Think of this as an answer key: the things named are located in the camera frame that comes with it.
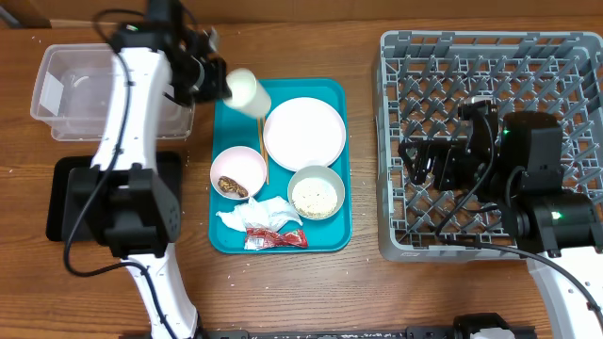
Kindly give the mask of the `white rice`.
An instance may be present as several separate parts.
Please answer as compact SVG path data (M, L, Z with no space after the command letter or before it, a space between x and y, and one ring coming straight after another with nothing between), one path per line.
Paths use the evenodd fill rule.
M327 218L337 207L334 187L320 178L305 178L292 190L292 204L298 213L311 219Z

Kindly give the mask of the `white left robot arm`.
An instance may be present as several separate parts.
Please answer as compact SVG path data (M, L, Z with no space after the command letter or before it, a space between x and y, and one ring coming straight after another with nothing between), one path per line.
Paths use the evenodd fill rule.
M122 23L103 37L114 70L106 127L90 166L74 169L68 182L78 213L73 225L86 224L118 261L78 270L71 263L69 237L65 268L82 278L126 268L150 318L151 338L207 335L176 260L180 202L160 178L156 162L166 88L184 107L232 95L226 63L217 55L217 33L187 26L190 14L179 0L150 1L138 21Z

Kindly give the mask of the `pink bowl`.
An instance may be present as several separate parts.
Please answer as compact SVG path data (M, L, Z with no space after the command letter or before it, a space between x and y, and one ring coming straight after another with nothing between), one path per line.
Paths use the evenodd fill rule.
M266 163L262 155L246 146L235 146L219 153L210 168L210 182L224 198L236 201L248 200L257 194L266 181ZM244 186L249 196L244 199L230 198L222 194L218 187L221 176L227 176Z

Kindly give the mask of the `brown food scrap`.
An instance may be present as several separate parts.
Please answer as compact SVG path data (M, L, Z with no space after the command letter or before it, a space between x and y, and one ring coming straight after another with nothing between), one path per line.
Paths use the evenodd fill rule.
M244 199L249 196L249 192L244 186L227 176L219 178L218 187L222 194L230 198Z

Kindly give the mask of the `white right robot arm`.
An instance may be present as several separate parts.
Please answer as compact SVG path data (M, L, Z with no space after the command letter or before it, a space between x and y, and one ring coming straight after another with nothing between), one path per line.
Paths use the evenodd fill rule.
M498 114L488 99L458 108L471 130L462 140L404 141L399 155L410 181L429 175L439 191L459 190L461 210L472 197L494 204L512 247L444 234L449 246L495 250L524 258L545 302L551 328L561 338L602 335L602 224L585 193L563 188L562 127L545 112Z

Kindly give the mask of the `white plastic cup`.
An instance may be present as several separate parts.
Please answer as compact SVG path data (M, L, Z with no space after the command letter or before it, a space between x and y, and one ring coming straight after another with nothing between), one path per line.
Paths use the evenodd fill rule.
M226 84L231 97L223 101L228 107L254 119L263 118L269 113L270 96L250 70L236 69L230 72L226 76Z

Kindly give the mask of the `red snack wrapper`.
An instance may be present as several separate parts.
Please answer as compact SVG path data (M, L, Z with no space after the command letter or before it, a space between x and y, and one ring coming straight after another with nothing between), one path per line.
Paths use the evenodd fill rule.
M297 247L306 249L308 241L303 230L294 230L280 234L268 229L248 229L244 242L245 250L266 250L279 247Z

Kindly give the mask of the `white napkin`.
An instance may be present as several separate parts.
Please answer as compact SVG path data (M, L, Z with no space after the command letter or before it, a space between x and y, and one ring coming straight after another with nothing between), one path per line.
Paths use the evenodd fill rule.
M302 220L295 208L281 197L262 202L249 198L247 202L237 205L232 212L217 212L216 216L228 228L238 232L254 228L278 232L289 221L302 226Z

